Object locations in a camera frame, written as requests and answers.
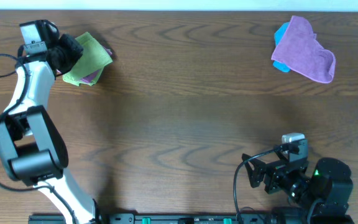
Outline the light green microfiber cloth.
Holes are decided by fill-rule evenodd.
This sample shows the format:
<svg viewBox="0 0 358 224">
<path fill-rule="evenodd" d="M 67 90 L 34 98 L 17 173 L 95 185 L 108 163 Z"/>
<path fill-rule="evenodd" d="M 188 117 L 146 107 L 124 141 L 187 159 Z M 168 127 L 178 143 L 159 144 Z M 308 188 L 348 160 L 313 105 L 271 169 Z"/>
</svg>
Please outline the light green microfiber cloth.
<svg viewBox="0 0 358 224">
<path fill-rule="evenodd" d="M 100 77 L 103 68 L 113 62 L 110 49 L 103 47 L 89 32 L 75 38 L 83 47 L 83 55 L 74 67 L 63 75 L 63 80 L 73 85 L 86 83 L 83 78 L 95 74 L 88 84 L 94 85 Z"/>
</svg>

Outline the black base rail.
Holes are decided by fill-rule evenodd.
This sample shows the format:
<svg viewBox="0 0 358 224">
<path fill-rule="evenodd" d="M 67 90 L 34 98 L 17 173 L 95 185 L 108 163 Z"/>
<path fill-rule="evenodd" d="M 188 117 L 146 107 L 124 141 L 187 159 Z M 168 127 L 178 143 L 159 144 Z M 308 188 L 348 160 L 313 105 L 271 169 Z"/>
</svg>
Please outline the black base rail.
<svg viewBox="0 0 358 224">
<path fill-rule="evenodd" d="M 307 223 L 300 215 L 284 215 L 277 213 L 256 214 L 243 213 L 244 224 L 264 223 Z M 235 216 L 230 215 L 135 215 L 133 213 L 116 213 L 103 217 L 100 220 L 91 220 L 91 223 L 108 224 L 238 224 Z M 62 215 L 31 215 L 28 224 L 64 224 Z"/>
</svg>

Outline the blue cloth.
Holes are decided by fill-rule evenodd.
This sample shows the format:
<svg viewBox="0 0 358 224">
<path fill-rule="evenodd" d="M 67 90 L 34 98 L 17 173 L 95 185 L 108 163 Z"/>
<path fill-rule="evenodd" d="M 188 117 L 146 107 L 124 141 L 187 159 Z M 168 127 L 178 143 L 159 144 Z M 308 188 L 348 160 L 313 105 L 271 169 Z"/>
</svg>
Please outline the blue cloth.
<svg viewBox="0 0 358 224">
<path fill-rule="evenodd" d="M 286 22 L 286 23 L 282 24 L 282 26 L 274 33 L 275 46 L 277 46 L 280 43 L 288 26 L 289 26 L 289 22 Z M 288 66 L 286 66 L 284 63 L 280 63 L 278 61 L 274 61 L 273 66 L 281 72 L 288 73 L 290 71 L 290 68 Z"/>
</svg>

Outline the folded green cloth under purple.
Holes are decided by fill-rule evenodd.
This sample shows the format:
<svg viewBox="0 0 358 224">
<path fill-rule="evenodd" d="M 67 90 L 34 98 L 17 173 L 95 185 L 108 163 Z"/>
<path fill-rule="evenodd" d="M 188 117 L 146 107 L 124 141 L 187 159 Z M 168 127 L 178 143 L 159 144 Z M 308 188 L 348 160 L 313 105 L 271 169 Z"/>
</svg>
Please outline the folded green cloth under purple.
<svg viewBox="0 0 358 224">
<path fill-rule="evenodd" d="M 79 79 L 79 80 L 74 80 L 74 78 L 71 75 L 66 74 L 66 75 L 63 75 L 63 81 L 70 83 L 72 85 L 75 85 L 75 86 L 80 86 L 82 84 L 93 86 L 98 82 L 102 72 L 103 72 L 103 69 L 101 68 L 101 69 L 99 69 L 99 70 Z"/>
</svg>

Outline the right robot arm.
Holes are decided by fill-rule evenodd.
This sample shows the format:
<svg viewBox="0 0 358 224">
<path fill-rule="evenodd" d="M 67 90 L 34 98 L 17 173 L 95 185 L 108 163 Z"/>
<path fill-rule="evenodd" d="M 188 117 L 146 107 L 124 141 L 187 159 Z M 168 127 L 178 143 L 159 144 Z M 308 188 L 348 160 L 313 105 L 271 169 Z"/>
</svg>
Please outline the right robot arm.
<svg viewBox="0 0 358 224">
<path fill-rule="evenodd" d="M 242 160 L 253 188 L 265 184 L 265 191 L 283 191 L 297 207 L 277 207 L 264 217 L 264 223 L 353 223 L 347 214 L 353 189 L 350 167 L 330 157 L 320 159 L 308 177 L 306 156 L 279 156 L 264 163 L 243 154 Z"/>
</svg>

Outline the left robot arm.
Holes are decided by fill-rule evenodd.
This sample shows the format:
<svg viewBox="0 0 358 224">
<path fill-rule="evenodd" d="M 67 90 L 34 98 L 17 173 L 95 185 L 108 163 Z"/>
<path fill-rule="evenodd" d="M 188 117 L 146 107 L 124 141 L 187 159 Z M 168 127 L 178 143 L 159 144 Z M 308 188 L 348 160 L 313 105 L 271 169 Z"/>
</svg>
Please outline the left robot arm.
<svg viewBox="0 0 358 224">
<path fill-rule="evenodd" d="M 11 180 L 25 184 L 24 192 L 42 192 L 63 215 L 37 222 L 104 223 L 95 199 L 80 188 L 68 169 L 67 147 L 46 111 L 56 78 L 73 68 L 83 48 L 48 20 L 19 27 L 24 44 L 13 58 L 17 84 L 0 114 L 2 166 Z M 0 188 L 18 191 L 2 183 Z"/>
</svg>

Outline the large purple cloth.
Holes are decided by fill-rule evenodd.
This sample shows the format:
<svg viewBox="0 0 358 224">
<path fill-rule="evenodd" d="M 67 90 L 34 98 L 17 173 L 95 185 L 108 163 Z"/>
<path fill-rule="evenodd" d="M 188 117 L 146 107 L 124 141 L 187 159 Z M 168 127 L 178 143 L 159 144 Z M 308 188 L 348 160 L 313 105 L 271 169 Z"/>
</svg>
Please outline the large purple cloth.
<svg viewBox="0 0 358 224">
<path fill-rule="evenodd" d="M 328 84 L 334 79 L 335 55 L 317 41 L 310 22 L 304 17 L 291 17 L 271 60 L 284 63 L 290 71 L 318 83 Z"/>
</svg>

